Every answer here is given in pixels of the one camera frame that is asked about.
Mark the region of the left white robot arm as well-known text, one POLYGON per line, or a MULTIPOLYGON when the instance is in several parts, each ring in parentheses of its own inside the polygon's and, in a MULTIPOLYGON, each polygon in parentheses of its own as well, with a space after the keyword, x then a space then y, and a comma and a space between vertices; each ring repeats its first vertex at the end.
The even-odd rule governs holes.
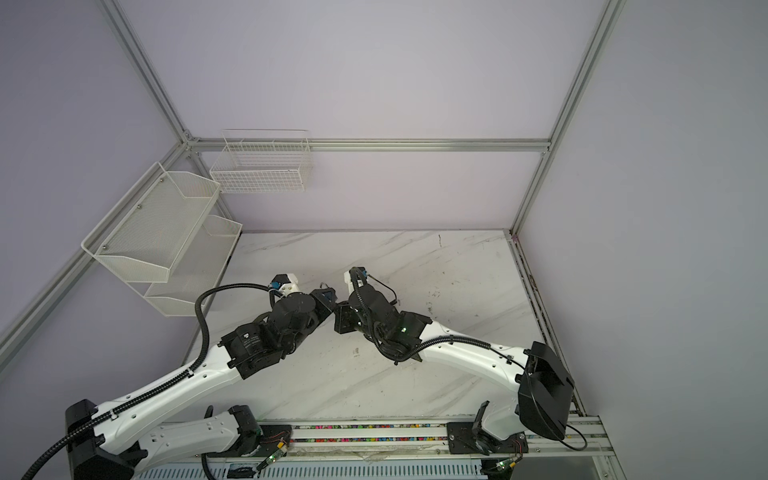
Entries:
POLYGON ((265 433, 246 405, 201 420, 172 423, 170 417, 219 390, 278 364, 296 352, 337 307, 331 287, 301 292, 294 283, 272 282, 266 314, 211 340, 204 292, 196 301, 201 351, 188 365, 116 400, 81 400, 65 414, 64 448, 74 479, 132 479, 165 463, 201 457, 243 457, 285 444, 291 431, 265 433))

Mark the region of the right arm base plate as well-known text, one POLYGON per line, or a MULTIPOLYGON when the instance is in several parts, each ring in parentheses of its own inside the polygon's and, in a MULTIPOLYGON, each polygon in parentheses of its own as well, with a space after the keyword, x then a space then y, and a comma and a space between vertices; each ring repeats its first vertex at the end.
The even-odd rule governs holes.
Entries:
POLYGON ((524 434, 518 433, 505 440, 498 440, 473 422, 449 422, 446 424, 448 449, 451 454, 526 454, 529 446, 524 434))

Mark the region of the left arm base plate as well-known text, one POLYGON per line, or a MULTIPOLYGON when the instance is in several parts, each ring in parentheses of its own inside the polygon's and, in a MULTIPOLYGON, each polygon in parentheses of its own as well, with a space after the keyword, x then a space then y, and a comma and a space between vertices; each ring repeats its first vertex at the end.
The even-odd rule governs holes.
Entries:
POLYGON ((288 424, 239 427, 235 443, 222 452, 207 453, 212 458, 260 457, 273 453, 280 441, 289 443, 293 428, 288 424))

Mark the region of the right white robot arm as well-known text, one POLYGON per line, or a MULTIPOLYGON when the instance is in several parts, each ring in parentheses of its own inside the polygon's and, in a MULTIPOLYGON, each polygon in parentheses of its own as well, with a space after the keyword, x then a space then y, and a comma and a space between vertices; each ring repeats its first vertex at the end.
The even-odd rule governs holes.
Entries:
POLYGON ((464 335, 428 316, 400 311, 366 276, 345 274, 349 291, 339 307, 335 329, 360 332, 394 364, 435 362, 495 383, 510 392, 500 404, 478 410, 480 434, 502 441, 525 430, 564 442, 575 381, 563 361, 545 343, 512 347, 464 335))

